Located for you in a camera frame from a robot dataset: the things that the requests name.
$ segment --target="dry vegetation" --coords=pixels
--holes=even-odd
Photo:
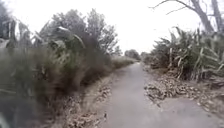
[[[157,72],[163,86],[150,84],[147,95],[153,101],[184,96],[223,118],[223,34],[177,31],[178,37],[162,38],[151,53],[143,54],[146,70]]]

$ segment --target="path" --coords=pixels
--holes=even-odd
[[[141,65],[122,69],[114,84],[102,128],[219,128],[218,119],[188,99],[170,99],[162,108],[144,96],[145,73]]]

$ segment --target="tree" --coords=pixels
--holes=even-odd
[[[209,21],[209,16],[213,16],[215,18],[217,31],[219,31],[219,32],[223,31],[224,23],[222,22],[222,16],[221,16],[221,13],[219,10],[217,0],[211,0],[211,6],[212,6],[212,10],[213,10],[212,15],[206,14],[206,12],[202,9],[202,7],[201,7],[201,4],[203,2],[202,0],[189,0],[188,3],[183,2],[183,0],[164,0],[164,1],[160,2],[159,4],[157,4],[156,6],[150,7],[150,8],[155,9],[156,7],[160,6],[161,4],[164,4],[167,2],[177,2],[181,5],[183,5],[183,7],[173,10],[167,14],[187,8],[187,9],[194,11],[199,16],[199,18],[201,19],[201,22],[203,23],[203,26],[207,32],[215,31],[214,27],[212,26],[211,22]]]
[[[47,23],[40,31],[40,37],[46,42],[52,39],[64,39],[63,33],[58,33],[59,27],[69,30],[79,36],[87,49],[100,49],[104,53],[111,53],[117,43],[117,34],[113,26],[107,25],[104,16],[92,10],[87,16],[82,17],[77,10],[70,10],[66,14],[53,16],[53,21]]]
[[[107,25],[104,15],[97,13],[95,9],[89,13],[87,21],[87,31],[94,39],[97,39],[105,52],[112,53],[113,47],[117,44],[117,33],[114,26]]]
[[[140,55],[134,49],[125,51],[125,56],[130,57],[130,58],[133,58],[133,59],[136,59],[136,60],[141,60]]]
[[[122,55],[122,51],[120,49],[120,46],[116,46],[115,47],[115,50],[114,50],[113,54],[117,55],[117,56],[121,56]]]

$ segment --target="green foliage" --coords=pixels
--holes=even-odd
[[[178,38],[161,39],[151,52],[151,65],[156,68],[177,68],[178,78],[200,80],[211,74],[222,75],[224,36],[184,32],[177,28]]]

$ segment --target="tree branch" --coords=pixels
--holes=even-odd
[[[179,9],[172,10],[172,11],[168,12],[166,15],[169,15],[170,13],[173,13],[173,12],[176,12],[176,11],[183,10],[183,9],[185,9],[185,8],[187,8],[187,7],[184,6],[184,7],[181,7],[181,8],[179,8]]]
[[[180,3],[180,4],[184,5],[185,7],[189,8],[189,9],[191,9],[191,10],[193,10],[193,11],[196,11],[195,8],[191,7],[190,5],[187,5],[186,3],[184,3],[183,1],[180,1],[180,0],[164,0],[164,1],[160,2],[159,4],[157,4],[156,6],[154,6],[154,7],[149,7],[149,8],[155,9],[155,8],[157,8],[158,6],[160,6],[160,5],[162,5],[162,4],[166,3],[166,2],[171,2],[171,1]]]

